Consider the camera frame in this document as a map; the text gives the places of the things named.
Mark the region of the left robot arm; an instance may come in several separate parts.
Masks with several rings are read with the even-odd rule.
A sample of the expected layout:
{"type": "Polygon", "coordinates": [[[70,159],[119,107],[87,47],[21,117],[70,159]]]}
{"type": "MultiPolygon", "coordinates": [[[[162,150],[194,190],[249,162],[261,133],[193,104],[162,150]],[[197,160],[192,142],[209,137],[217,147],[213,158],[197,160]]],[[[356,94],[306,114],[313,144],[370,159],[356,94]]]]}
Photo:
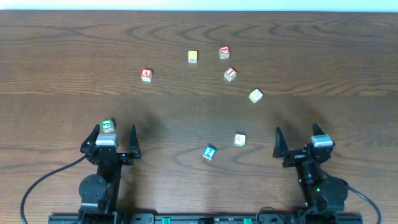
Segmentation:
{"type": "Polygon", "coordinates": [[[83,141],[80,152],[87,161],[97,167],[95,174],[85,177],[79,186],[81,205],[78,223],[119,224],[129,223],[129,215],[116,210],[122,166],[131,166],[141,158],[132,126],[128,148],[130,152],[118,152],[115,134],[101,134],[97,124],[83,141]]]}

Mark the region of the blue number 2 block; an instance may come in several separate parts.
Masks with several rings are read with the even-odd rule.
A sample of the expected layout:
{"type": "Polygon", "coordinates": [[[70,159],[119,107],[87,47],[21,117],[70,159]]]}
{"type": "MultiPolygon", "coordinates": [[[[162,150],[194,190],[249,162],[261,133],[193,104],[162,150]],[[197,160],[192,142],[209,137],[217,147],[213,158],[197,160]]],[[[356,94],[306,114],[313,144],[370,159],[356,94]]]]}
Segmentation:
{"type": "Polygon", "coordinates": [[[216,149],[211,146],[207,146],[203,151],[203,157],[208,160],[212,160],[215,154],[216,154],[216,149]]]}

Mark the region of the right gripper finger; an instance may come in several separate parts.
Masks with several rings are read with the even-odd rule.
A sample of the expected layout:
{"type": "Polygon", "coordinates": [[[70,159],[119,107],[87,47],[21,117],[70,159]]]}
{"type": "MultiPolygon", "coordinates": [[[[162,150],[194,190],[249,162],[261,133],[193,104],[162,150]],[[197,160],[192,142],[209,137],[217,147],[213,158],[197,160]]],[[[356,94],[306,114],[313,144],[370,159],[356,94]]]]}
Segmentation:
{"type": "Polygon", "coordinates": [[[285,141],[285,137],[280,127],[276,128],[276,139],[275,139],[275,146],[273,151],[273,158],[281,158],[287,155],[289,148],[285,141]]]}
{"type": "Polygon", "coordinates": [[[314,136],[325,135],[325,132],[321,129],[321,127],[319,127],[317,123],[313,123],[312,130],[314,136]]]}

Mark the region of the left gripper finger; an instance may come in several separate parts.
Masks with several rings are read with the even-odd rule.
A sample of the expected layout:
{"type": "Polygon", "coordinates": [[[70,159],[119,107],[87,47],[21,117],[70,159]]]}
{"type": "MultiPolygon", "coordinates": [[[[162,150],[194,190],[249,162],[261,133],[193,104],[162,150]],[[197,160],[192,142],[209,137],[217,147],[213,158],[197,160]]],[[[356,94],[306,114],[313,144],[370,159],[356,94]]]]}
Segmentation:
{"type": "Polygon", "coordinates": [[[129,138],[128,148],[129,148],[134,159],[141,158],[141,149],[140,149],[139,143],[137,141],[136,127],[134,124],[131,127],[131,134],[130,134],[130,138],[129,138]]]}
{"type": "Polygon", "coordinates": [[[90,135],[83,141],[80,146],[80,152],[83,154],[89,154],[92,147],[95,146],[96,139],[100,134],[100,126],[97,124],[90,135]]]}

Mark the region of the red letter A block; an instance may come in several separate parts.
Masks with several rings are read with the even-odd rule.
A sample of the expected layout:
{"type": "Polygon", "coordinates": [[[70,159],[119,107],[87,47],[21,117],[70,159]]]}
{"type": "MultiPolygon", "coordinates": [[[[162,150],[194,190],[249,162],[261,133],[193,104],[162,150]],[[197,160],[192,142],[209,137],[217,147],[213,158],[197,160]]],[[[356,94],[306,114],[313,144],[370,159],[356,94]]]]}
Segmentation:
{"type": "Polygon", "coordinates": [[[141,73],[141,79],[144,82],[151,82],[153,77],[153,71],[151,69],[143,69],[141,73]]]}

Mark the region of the red letter I block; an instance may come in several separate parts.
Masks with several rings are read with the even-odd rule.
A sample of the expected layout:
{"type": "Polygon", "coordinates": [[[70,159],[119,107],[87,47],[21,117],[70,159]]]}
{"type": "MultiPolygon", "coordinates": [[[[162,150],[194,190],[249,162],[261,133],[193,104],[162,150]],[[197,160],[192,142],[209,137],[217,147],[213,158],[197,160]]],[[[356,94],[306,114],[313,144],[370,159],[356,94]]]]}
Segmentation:
{"type": "Polygon", "coordinates": [[[237,75],[236,69],[233,67],[229,67],[225,72],[224,72],[224,77],[227,79],[227,81],[231,82],[237,75]]]}

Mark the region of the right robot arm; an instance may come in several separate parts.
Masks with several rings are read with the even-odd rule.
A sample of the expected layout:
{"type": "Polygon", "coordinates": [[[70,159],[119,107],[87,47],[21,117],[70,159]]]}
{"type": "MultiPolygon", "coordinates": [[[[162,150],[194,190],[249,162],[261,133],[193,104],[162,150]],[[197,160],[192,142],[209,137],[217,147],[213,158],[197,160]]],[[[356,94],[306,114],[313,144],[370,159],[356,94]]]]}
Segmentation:
{"type": "Polygon", "coordinates": [[[335,142],[313,124],[311,141],[303,149],[289,150],[282,130],[276,128],[273,157],[282,158],[282,166],[295,167],[306,209],[297,212],[296,223],[337,223],[348,196],[348,183],[329,177],[320,164],[331,158],[335,142]]]}

